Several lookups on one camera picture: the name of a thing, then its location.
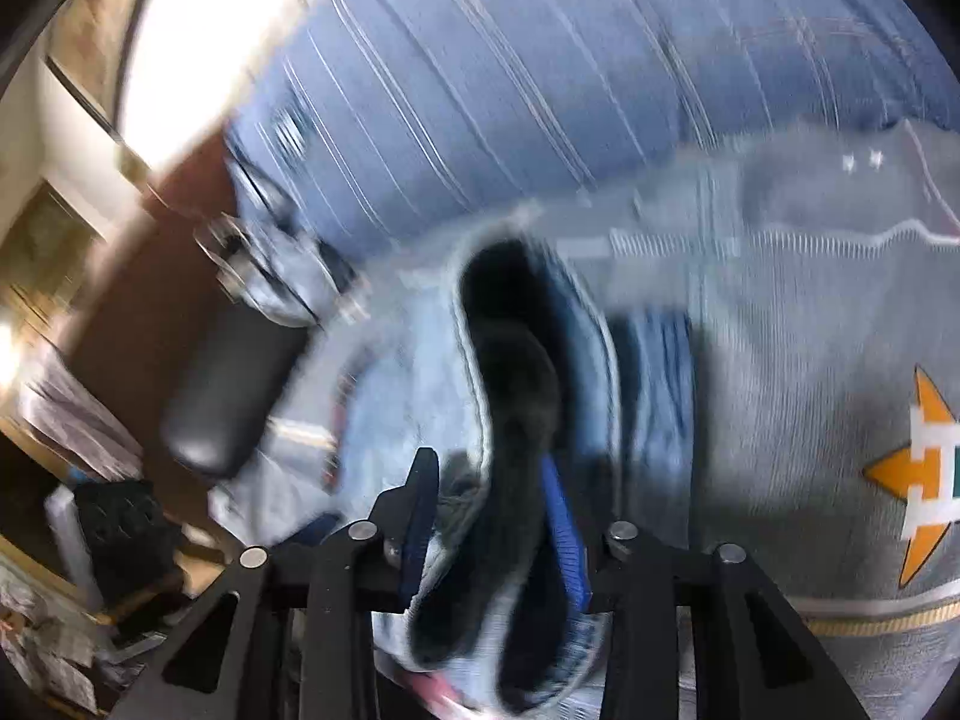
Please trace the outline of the blue denim jeans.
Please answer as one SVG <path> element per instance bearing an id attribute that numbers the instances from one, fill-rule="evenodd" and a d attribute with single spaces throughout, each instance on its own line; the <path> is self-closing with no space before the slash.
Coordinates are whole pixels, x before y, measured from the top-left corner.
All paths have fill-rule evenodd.
<path id="1" fill-rule="evenodd" d="M 548 242 L 505 231 L 368 263 L 309 343 L 251 460 L 210 496 L 247 544 L 355 520 L 439 460 L 420 592 L 374 621 L 399 667 L 503 718 L 594 718 L 610 621 L 568 606 L 540 460 L 597 518 L 688 538 L 693 359 L 680 310 L 605 309 Z"/>

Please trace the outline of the blue plaid pillow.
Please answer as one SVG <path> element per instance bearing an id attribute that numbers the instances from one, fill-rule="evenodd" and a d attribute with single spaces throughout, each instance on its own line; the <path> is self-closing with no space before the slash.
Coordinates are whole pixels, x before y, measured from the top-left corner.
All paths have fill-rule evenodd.
<path id="1" fill-rule="evenodd" d="M 799 119 L 958 124 L 905 0 L 316 0 L 231 115 L 249 224 L 364 257 Z"/>

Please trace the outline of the grey patterned bedsheet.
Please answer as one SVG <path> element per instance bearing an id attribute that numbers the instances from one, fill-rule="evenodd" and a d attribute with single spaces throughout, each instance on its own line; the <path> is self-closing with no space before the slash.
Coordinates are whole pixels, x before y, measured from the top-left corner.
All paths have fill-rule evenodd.
<path id="1" fill-rule="evenodd" d="M 680 310 L 688 538 L 743 546 L 874 718 L 958 663 L 958 138 L 794 125 L 434 241 L 548 242 L 605 309 Z"/>

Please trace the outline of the framed wall picture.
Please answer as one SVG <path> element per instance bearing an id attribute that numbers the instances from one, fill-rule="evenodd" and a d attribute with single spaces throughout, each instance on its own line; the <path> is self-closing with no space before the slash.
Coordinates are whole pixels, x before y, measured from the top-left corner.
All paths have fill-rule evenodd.
<path id="1" fill-rule="evenodd" d="M 41 182 L 2 241 L 2 310 L 48 322 L 80 293 L 103 238 L 48 182 Z"/>

